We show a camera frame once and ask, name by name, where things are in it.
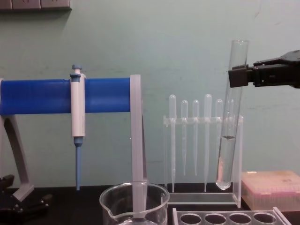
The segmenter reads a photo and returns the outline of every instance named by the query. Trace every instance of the glass beaker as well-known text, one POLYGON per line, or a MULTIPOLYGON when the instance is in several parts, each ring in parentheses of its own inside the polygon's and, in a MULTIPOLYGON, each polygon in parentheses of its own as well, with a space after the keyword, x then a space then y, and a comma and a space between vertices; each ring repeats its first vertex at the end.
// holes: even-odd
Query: glass beaker
POLYGON ((130 182, 100 196, 104 225, 166 225, 169 193, 162 186, 130 182))

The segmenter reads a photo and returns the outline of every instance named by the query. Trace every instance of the transfer pipette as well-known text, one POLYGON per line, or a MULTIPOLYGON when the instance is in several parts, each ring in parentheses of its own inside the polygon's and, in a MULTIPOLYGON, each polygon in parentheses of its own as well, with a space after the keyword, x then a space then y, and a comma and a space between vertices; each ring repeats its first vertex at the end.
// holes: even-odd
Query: transfer pipette
POLYGON ((219 148, 220 148, 220 140, 221 140, 221 128, 222 128, 222 116, 223 116, 223 101, 218 99, 216 101, 215 107, 215 116, 217 118, 217 141, 216 141, 216 148, 217 148, 217 159, 219 158, 219 148))
POLYGON ((169 117, 171 124, 171 176, 172 176, 172 192, 174 192, 175 175, 176 175, 176 139, 175 139, 175 126, 176 126, 176 96, 170 95, 169 97, 169 117))
POLYGON ((204 161, 204 192, 208 179, 208 168, 210 162, 210 118, 211 118, 211 95, 207 94, 204 98, 204 118, 205 118, 205 161, 204 161))
POLYGON ((199 118, 199 101, 193 101, 193 118, 194 118, 194 166, 195 176, 197 176, 197 157, 198 157, 198 118, 199 118))
POLYGON ((187 118, 188 118, 188 101, 181 102, 181 119, 182 119, 182 164, 183 175, 186 175, 186 160, 187 160, 187 118))

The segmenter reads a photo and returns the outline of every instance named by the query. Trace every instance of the electrical outlet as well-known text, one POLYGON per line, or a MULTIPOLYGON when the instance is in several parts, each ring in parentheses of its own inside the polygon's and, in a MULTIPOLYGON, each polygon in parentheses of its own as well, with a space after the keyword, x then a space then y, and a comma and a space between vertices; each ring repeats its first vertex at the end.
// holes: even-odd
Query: electrical outlet
POLYGON ((11 0, 0 0, 0 10, 12 8, 11 0))
POLYGON ((70 0, 41 0, 42 8, 69 8, 70 0))
POLYGON ((40 0, 12 0, 13 9, 38 9, 41 8, 40 0))

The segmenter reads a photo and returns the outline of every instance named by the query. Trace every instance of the test tube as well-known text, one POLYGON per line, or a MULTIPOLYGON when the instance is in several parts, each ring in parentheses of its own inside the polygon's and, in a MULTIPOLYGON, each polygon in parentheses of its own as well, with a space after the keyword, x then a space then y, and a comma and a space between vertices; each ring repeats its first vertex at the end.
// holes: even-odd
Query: test tube
POLYGON ((176 139, 175 139, 175 126, 176 126, 176 96, 170 95, 169 97, 169 117, 171 124, 171 179, 172 179, 172 192, 174 192, 175 175, 176 175, 176 139))
POLYGON ((187 118, 188 118, 188 101, 181 102, 181 119, 182 119, 182 164, 183 175, 186 175, 186 161, 187 161, 187 118))
POLYGON ((198 118, 199 118, 199 101, 193 101, 193 118, 194 118, 194 167, 195 176, 197 176, 197 158, 198 158, 198 118))
MULTIPOLYGON (((245 65, 247 61, 247 52, 248 41, 232 41, 229 70, 235 66, 245 65)), ((228 78, 216 182, 216 185, 221 190, 226 190, 231 185, 235 137, 239 120, 241 94, 242 87, 231 88, 228 78)))

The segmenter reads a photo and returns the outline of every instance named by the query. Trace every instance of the light green wall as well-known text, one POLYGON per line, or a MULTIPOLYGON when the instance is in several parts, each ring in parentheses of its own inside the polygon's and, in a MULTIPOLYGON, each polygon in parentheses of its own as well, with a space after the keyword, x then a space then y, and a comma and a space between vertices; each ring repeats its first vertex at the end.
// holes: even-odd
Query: light green wall
MULTIPOLYGON (((248 63, 300 49, 299 8, 297 0, 73 0, 70 13, 0 15, 0 76, 68 79, 73 63, 87 77, 141 74, 148 175, 163 182, 169 95, 200 104, 206 93, 224 98, 232 39, 250 40, 248 63)), ((300 91, 249 86, 242 101, 243 169, 300 173, 300 91)), ((34 184, 73 186, 70 116, 18 121, 34 184)), ((86 121, 82 184, 130 180, 130 115, 88 114, 86 121)), ((2 172, 16 174, 7 139, 4 147, 2 172)))

